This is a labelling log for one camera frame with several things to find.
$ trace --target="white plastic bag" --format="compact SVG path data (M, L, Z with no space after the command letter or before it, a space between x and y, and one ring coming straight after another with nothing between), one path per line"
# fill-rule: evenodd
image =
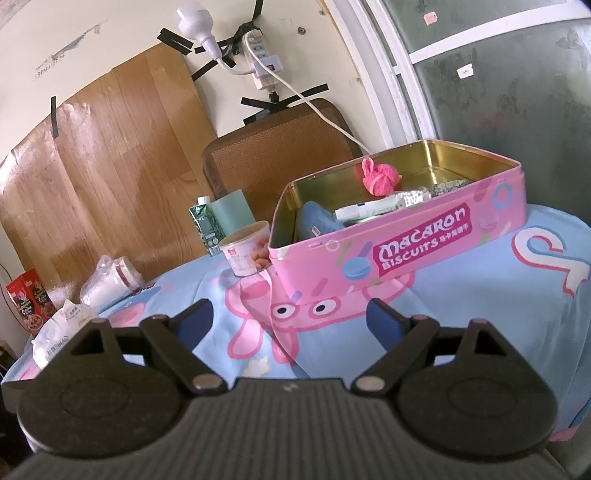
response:
M33 340L33 360L39 368L49 361L78 331L95 316L88 305L75 305L66 300L64 306L51 317Z
M129 258L119 257L113 260L103 255L96 265L96 271L82 286L80 301L99 314L144 284L142 275Z

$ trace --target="pink tin box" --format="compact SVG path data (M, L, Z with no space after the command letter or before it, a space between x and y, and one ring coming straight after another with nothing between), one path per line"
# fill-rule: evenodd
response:
M271 229L269 252L293 303L338 297L445 260L522 227L524 174L515 160L478 148L422 140L372 155L402 175L403 190L465 179L465 187L338 232L298 242L296 214L315 201L329 212L375 200L362 158L291 182Z

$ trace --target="pink hair tie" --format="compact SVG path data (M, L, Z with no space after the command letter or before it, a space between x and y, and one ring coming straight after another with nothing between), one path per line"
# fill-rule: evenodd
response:
M402 177L396 168L387 163L374 164L374 161L367 157L361 162L363 169L363 185L376 197L385 197L394 192L394 187Z

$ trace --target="wood-patterned panel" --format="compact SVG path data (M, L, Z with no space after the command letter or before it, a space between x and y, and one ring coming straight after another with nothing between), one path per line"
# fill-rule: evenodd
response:
M183 60L159 44L95 80L0 166L0 220L57 304L77 300L103 254L146 279L205 254L188 208L213 128Z

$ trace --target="silver wrapper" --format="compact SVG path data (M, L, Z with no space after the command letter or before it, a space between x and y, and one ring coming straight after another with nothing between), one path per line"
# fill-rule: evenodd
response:
M425 187L421 187L418 190L406 190L403 192L396 192L393 193L391 196L396 197L400 200L398 202L398 207L396 208L396 210L398 210L400 208L408 208L412 207L413 205L423 203L425 200L431 198L431 192Z
M452 192L457 189L461 189L468 185L467 180L450 180L450 181L443 181L441 183L437 183L433 186L433 196L437 197L439 195L443 195L444 193Z

